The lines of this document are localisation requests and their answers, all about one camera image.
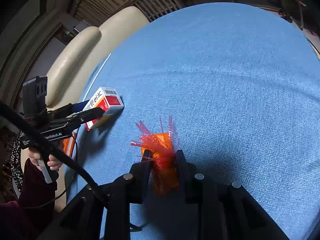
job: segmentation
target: beige leather couch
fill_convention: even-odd
[[[54,110],[68,103],[78,103],[92,71],[131,34],[148,24],[136,7],[127,7],[106,20],[99,28],[88,27],[80,32],[61,52],[47,73],[47,109]],[[21,151],[21,167],[28,156]],[[56,196],[65,189],[64,167],[59,170]],[[66,206],[66,195],[56,200],[59,212]]]

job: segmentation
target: finger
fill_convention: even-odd
[[[31,161],[31,163],[32,163],[33,165],[39,166],[39,163],[38,163],[38,161],[37,161],[36,159],[30,158],[30,161]]]
[[[49,160],[50,161],[57,161],[57,158],[54,157],[52,154],[49,155]]]
[[[58,166],[60,162],[58,160],[56,161],[48,161],[48,166],[53,167],[53,166]]]
[[[60,168],[59,166],[52,166],[52,167],[50,167],[50,170],[56,171],[56,170],[58,170],[59,168]]]
[[[40,154],[38,152],[33,151],[32,148],[28,149],[28,157],[30,159],[40,159]]]

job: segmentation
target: barcode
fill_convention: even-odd
[[[115,91],[112,90],[105,90],[106,94],[114,94],[116,95],[117,93]]]

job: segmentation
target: orange object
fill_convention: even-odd
[[[77,138],[77,133],[72,133],[74,138]],[[63,152],[72,157],[73,148],[75,146],[75,139],[72,137],[63,140]]]
[[[148,149],[152,153],[153,190],[159,196],[166,195],[171,189],[179,187],[177,170],[175,168],[175,153],[172,147],[172,116],[169,118],[168,133],[152,134],[140,121],[136,124],[143,133],[140,136],[142,142],[131,141],[131,145],[141,147],[141,155]]]

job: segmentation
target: blue felt surface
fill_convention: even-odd
[[[159,132],[158,116],[167,127],[172,114],[189,162],[217,182],[240,181],[290,239],[304,239],[320,207],[319,79],[310,44],[280,17],[234,3],[185,8],[112,52],[88,97],[116,88],[125,109],[111,128],[81,127],[79,158],[98,184],[112,182],[140,160],[129,146],[135,122]],[[73,185],[68,201],[75,194]],[[195,213],[179,193],[149,192],[132,205],[131,222],[145,227],[131,238],[195,239]]]

